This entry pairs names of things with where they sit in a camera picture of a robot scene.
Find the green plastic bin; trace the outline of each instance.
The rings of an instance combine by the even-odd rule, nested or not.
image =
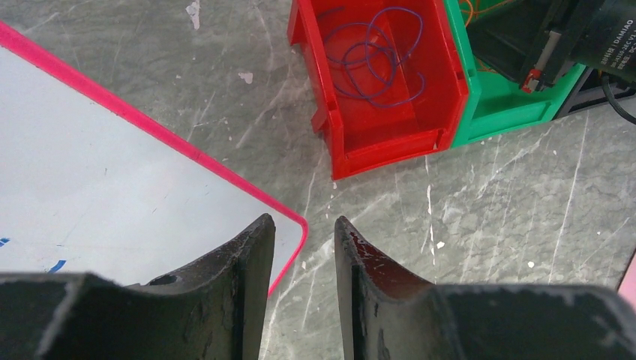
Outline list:
[[[481,0],[480,8],[500,2]],[[576,64],[553,88],[527,94],[518,84],[498,73],[478,71],[464,26],[467,14],[462,14],[458,0],[445,0],[444,3],[470,90],[452,148],[552,120],[585,66]]]

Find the pink object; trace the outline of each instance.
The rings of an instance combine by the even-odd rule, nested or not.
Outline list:
[[[636,311],[636,256],[633,256],[625,270],[625,276],[618,286],[618,293]]]
[[[260,202],[266,204],[277,212],[280,212],[285,217],[291,219],[293,222],[300,225],[302,228],[301,239],[298,242],[298,247],[294,250],[293,255],[289,259],[285,259],[285,265],[283,270],[277,274],[276,278],[270,284],[269,294],[273,292],[274,288],[281,281],[281,278],[287,272],[292,265],[294,259],[298,256],[302,247],[305,244],[307,238],[308,225],[307,221],[296,214],[285,205],[281,204],[277,200],[271,198],[269,195],[261,191],[259,188],[250,184],[240,176],[236,175],[231,170],[227,169],[216,160],[209,157],[204,152],[195,148],[189,142],[178,137],[165,127],[158,124],[156,121],[149,118],[139,110],[133,108],[131,105],[125,103],[122,99],[115,96],[113,93],[102,88],[96,82],[92,81],[88,77],[84,76],[80,72],[73,69],[68,64],[65,64],[62,60],[55,57],[53,54],[47,52],[45,49],[39,47],[36,43],[30,41],[28,38],[22,36],[17,31],[13,30],[10,26],[0,22],[0,48],[4,47],[13,54],[33,64],[35,67],[48,73],[51,77],[63,82],[70,86],[75,91],[93,100],[95,103],[100,104],[102,107],[107,108],[117,116],[125,119],[131,124],[135,125],[139,129],[150,134],[157,140],[168,145],[170,148],[176,150],[192,161],[195,161],[200,166],[205,167],[207,170],[213,172],[217,176],[221,177],[225,181],[234,185],[236,188],[241,189],[245,193],[250,194],[253,198],[256,198]]]

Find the label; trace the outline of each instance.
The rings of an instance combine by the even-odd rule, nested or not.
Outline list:
[[[636,24],[634,20],[629,19],[625,21],[605,50],[601,65],[622,70],[634,56],[636,56]]]

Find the red plastic bin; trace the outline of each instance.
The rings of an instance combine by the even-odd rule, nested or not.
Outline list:
[[[341,28],[344,24],[369,23],[388,7],[416,12],[424,27],[421,41],[397,69],[394,83],[375,101],[393,104],[411,98],[420,91],[418,73],[425,86],[410,102],[383,108],[341,94],[334,84],[347,91],[353,87],[343,67],[329,61],[327,54],[340,59],[353,44],[366,39],[366,26]],[[400,11],[383,13],[374,25],[386,34],[398,56],[408,52],[419,33],[417,18]],[[332,36],[323,43],[328,35]],[[307,63],[317,104],[311,124],[315,132],[323,132],[334,180],[451,146],[469,91],[443,0],[292,0],[287,36],[291,45],[300,44]],[[391,63],[374,56],[373,69],[386,74]],[[353,71],[360,75],[368,70]],[[375,79],[362,76],[360,83],[373,92]]]

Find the concrete floor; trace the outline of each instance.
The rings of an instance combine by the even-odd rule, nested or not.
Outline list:
[[[264,359],[342,358],[339,215],[431,281],[617,285],[636,247],[636,127],[610,108],[336,185],[287,45],[289,0],[200,0],[198,29],[191,2],[4,0],[0,20],[307,218],[268,303]]]

